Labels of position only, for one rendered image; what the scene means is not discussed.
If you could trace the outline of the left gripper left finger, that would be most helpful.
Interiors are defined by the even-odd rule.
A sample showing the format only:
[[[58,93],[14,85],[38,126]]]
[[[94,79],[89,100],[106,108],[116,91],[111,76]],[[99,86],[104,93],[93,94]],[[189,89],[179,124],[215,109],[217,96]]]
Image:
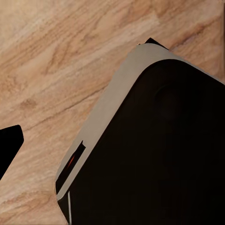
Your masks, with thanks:
[[[20,125],[0,130],[0,180],[24,142]]]

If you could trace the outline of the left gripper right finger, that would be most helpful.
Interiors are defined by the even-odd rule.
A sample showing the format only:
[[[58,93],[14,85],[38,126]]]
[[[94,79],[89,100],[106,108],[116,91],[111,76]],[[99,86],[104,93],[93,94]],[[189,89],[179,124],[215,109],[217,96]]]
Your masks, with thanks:
[[[210,140],[225,161],[225,126],[216,124],[212,130]]]

